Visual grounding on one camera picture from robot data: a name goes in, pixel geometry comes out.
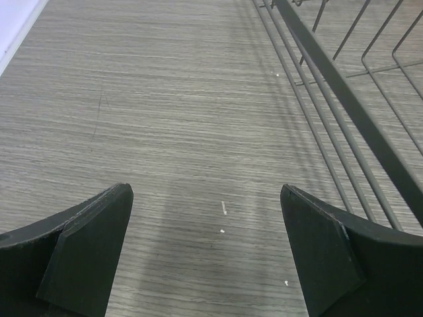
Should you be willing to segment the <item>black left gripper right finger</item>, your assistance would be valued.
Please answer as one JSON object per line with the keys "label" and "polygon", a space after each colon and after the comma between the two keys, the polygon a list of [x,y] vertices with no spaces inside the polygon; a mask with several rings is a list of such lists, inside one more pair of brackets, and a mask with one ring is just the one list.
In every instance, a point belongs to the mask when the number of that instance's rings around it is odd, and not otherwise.
{"label": "black left gripper right finger", "polygon": [[421,316],[422,237],[288,184],[280,201],[310,316]]}

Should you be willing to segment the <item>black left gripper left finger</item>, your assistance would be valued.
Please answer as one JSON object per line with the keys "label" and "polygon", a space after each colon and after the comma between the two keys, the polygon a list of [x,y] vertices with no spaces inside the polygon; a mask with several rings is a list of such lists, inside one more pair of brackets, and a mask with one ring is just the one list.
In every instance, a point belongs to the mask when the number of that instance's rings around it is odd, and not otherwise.
{"label": "black left gripper left finger", "polygon": [[2,316],[104,316],[133,205],[129,184],[1,234]]}

